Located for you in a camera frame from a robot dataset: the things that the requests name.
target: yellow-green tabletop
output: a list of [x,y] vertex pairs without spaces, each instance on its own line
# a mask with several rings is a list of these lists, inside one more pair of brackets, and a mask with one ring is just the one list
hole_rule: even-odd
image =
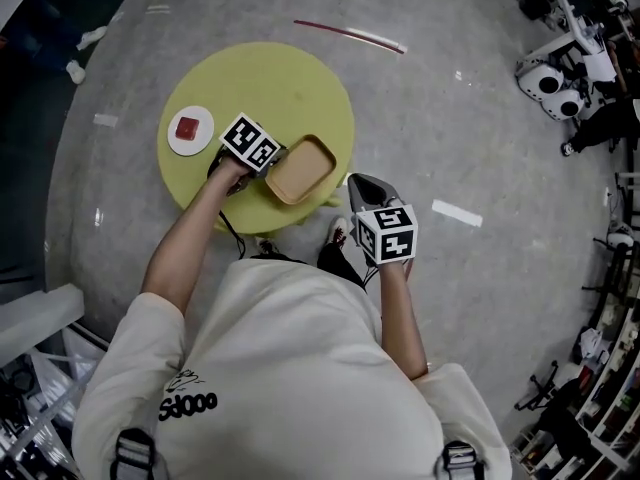
[[[214,119],[209,145],[193,156],[169,147],[169,122],[190,105]],[[281,43],[244,43],[217,52],[195,66],[177,85],[158,128],[160,172],[175,201],[186,208],[207,177],[220,147],[218,137],[244,112],[285,146],[313,134],[337,160],[335,171],[302,203],[280,202],[264,180],[231,196],[223,211],[238,233],[275,231],[303,220],[331,196],[344,177],[354,140],[354,121],[340,79],[313,55]]]

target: t-shirt sleeve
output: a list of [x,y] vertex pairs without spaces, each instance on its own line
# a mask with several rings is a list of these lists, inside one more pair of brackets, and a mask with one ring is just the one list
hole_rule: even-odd
[[472,445],[486,465],[488,480],[509,480],[511,460],[489,409],[458,364],[446,364],[414,385],[442,424],[445,443],[459,439]]
[[151,293],[138,295],[100,361],[76,414],[72,448],[85,478],[104,478],[120,431],[178,373],[184,318]]

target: foot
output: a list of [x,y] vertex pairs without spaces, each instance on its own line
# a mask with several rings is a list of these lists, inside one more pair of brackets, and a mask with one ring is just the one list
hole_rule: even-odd
[[76,45],[76,48],[78,50],[84,50],[90,44],[97,43],[98,41],[100,41],[100,39],[102,39],[106,33],[107,33],[107,27],[98,27],[97,29],[92,30],[91,32],[85,32],[84,34],[82,34],[82,38],[80,39],[80,42]]
[[325,245],[336,244],[340,249],[347,241],[347,233],[349,231],[349,224],[344,217],[336,217],[331,221],[329,225],[329,234],[327,235],[327,241]]
[[280,254],[278,247],[268,238],[256,237],[256,247],[260,254]]
[[575,149],[573,149],[571,142],[563,142],[560,145],[560,152],[562,156],[569,156],[571,153],[575,153]]
[[78,64],[75,60],[72,60],[71,62],[69,62],[69,64],[67,64],[66,70],[67,73],[69,73],[69,76],[71,77],[71,80],[73,80],[74,84],[80,85],[82,82],[84,82],[86,73],[84,69],[80,67],[80,64]]

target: wooden tray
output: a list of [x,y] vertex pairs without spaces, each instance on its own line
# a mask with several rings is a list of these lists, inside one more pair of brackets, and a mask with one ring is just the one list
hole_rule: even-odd
[[315,135],[305,135],[267,173],[266,182],[285,204],[298,204],[336,168],[336,157]]

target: red square block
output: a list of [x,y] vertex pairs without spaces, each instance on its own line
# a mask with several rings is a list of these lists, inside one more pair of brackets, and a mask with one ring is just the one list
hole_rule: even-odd
[[193,140],[198,131],[200,121],[190,117],[181,117],[176,128],[176,137],[182,140]]

